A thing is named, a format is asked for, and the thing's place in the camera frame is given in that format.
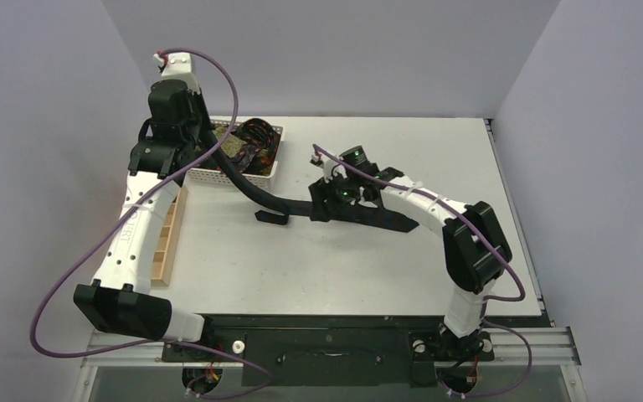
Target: white mesh basket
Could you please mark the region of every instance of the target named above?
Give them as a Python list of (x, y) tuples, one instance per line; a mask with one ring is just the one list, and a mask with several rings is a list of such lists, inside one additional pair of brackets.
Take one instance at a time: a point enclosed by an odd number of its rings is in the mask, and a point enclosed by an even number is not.
[[(213, 124), (226, 124), (227, 121), (222, 120), (212, 120)], [(259, 176), (256, 174), (243, 174), (251, 183), (255, 186), (264, 189), (267, 192), (271, 192), (275, 186), (275, 180), (277, 178), (277, 168), (279, 163), (277, 162), (280, 159), (280, 151), (282, 149), (282, 142), (285, 140), (285, 131), (280, 126), (272, 126), (280, 134), (280, 145), (277, 147), (277, 154), (275, 155), (275, 161), (272, 163), (272, 170), (270, 171), (269, 176)], [(189, 180), (195, 180), (200, 183), (212, 183), (212, 184), (226, 184), (232, 186), (228, 176), (223, 172), (217, 170), (209, 169), (199, 169), (193, 168), (186, 172), (186, 176)]]

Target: white enclosure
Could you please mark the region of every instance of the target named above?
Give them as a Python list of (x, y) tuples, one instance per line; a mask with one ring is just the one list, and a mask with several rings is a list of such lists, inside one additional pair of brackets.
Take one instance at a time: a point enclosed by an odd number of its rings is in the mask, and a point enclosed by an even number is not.
[[(192, 46), (235, 78), (241, 113), (494, 116), (558, 0), (102, 0), (148, 84)], [(216, 76), (203, 66), (199, 75)], [(222, 80), (203, 80), (229, 114)]]
[[(102, 4), (0, 1), (0, 401), (62, 401), (80, 362), (38, 355), (28, 326), (43, 294), (121, 205), (147, 91)], [(81, 350), (92, 326), (67, 282), (39, 339)]]
[(563, 0), (495, 130), (590, 400), (643, 400), (643, 2)]
[[(643, 400), (643, 2), (607, 0), (0, 0), (0, 400), (69, 400), (80, 362), (37, 355), (28, 326), (114, 223), (152, 53), (172, 46), (218, 59), (242, 114), (495, 119), (590, 400)], [(198, 78), (229, 114), (219, 73)], [(46, 311), (46, 346), (87, 344), (72, 289), (98, 258)]]

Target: black cable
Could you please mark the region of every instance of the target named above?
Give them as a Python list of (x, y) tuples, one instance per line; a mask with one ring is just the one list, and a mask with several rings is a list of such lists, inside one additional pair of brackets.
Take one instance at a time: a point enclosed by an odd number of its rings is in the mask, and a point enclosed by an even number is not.
[(432, 382), (427, 382), (427, 383), (421, 383), (413, 376), (413, 362), (415, 360), (414, 360), (414, 351), (411, 351), (412, 354), (410, 356), (410, 367), (408, 369), (408, 378), (410, 379), (410, 382), (412, 382), (413, 384), (418, 385), (420, 387), (431, 387), (433, 385), (437, 385), (437, 383), (442, 381), (442, 379), (444, 377), (452, 377), (452, 378), (455, 378), (455, 379), (464, 380), (464, 379), (466, 379), (466, 376), (461, 376), (461, 375), (457, 375), (457, 374), (453, 374), (453, 373), (447, 373), (446, 370), (457, 369), (463, 363), (466, 363), (466, 361), (469, 360), (470, 358), (474, 358), (477, 354), (479, 354), (479, 352), (481, 352), (483, 346), (484, 346), (484, 344), (482, 343), (480, 345), (480, 347), (475, 352), (468, 353), (465, 356), (462, 356), (459, 360), (457, 360), (457, 362), (455, 362), (455, 364), (453, 364), (449, 368), (438, 368), (437, 373), (439, 373), (439, 374), (437, 376), (437, 379), (432, 381)]
[[(200, 102), (202, 107), (204, 107), (203, 98), (201, 98)], [(218, 141), (213, 132), (209, 130), (201, 130), (199, 136), (201, 143), (208, 149)], [(247, 198), (262, 207), (272, 209), (273, 211), (282, 214), (272, 214), (261, 210), (255, 213), (255, 217), (259, 221), (270, 224), (287, 224), (290, 215), (311, 216), (312, 203), (310, 201), (280, 198), (258, 188), (249, 182), (248, 179), (243, 176), (243, 173), (238, 171), (222, 149), (218, 149), (214, 152), (211, 158), (218, 164), (220, 170), (228, 176), (230, 182), (233, 183), (233, 185)], [(407, 233), (418, 226), (417, 222), (398, 212), (389, 211), (387, 209), (379, 211), (376, 208), (369, 207), (336, 211), (332, 213), (332, 219), (357, 224), (366, 224), (404, 233)]]

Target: glass panel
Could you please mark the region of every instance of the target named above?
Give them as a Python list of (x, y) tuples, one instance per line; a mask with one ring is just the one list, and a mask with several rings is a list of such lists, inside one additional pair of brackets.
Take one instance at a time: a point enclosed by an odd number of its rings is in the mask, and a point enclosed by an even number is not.
[[(512, 384), (523, 367), (482, 367), (476, 392), (499, 389)], [(241, 368), (228, 368), (224, 379), (211, 395), (240, 391)], [(122, 368), (103, 367), (97, 371), (90, 402), (172, 401), (190, 402), (183, 398), (181, 368)], [(270, 387), (235, 400), (243, 401), (378, 401), (413, 400), (437, 402), (447, 400), (441, 388), (411, 389), (407, 384), (389, 384), (377, 387)], [(520, 387), (491, 401), (570, 401), (559, 366), (537, 366)]]

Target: cable tie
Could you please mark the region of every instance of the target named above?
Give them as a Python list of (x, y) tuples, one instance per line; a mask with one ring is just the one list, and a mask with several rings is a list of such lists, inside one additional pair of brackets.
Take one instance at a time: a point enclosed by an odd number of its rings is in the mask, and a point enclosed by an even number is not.
[(151, 205), (144, 205), (144, 204), (137, 204), (137, 203), (123, 204), (122, 205), (122, 208), (129, 209), (131, 207), (136, 207), (137, 209), (144, 209), (145, 211), (149, 211), (152, 214), (156, 215), (157, 217), (159, 217), (159, 219), (164, 220), (164, 221), (166, 220), (165, 217), (161, 216), (160, 214), (157, 214), (157, 212), (154, 210), (154, 207), (152, 207)]
[(437, 194), (437, 197), (433, 198), (432, 202), (430, 203), (430, 206), (426, 210), (430, 211), (435, 205), (437, 205), (437, 201), (440, 198), (443, 198), (443, 197), (441, 195)]
[(131, 207), (136, 207), (137, 209), (145, 209), (150, 212), (154, 212), (154, 208), (151, 205), (144, 205), (144, 204), (123, 204), (122, 208), (131, 208)]
[(412, 186), (408, 187), (408, 189), (405, 190), (405, 193), (403, 193), (403, 198), (408, 199), (408, 197), (410, 197), (410, 194), (412, 194), (414, 190), (417, 190), (418, 188), (422, 188), (422, 187), (423, 187), (423, 182), (413, 183)]

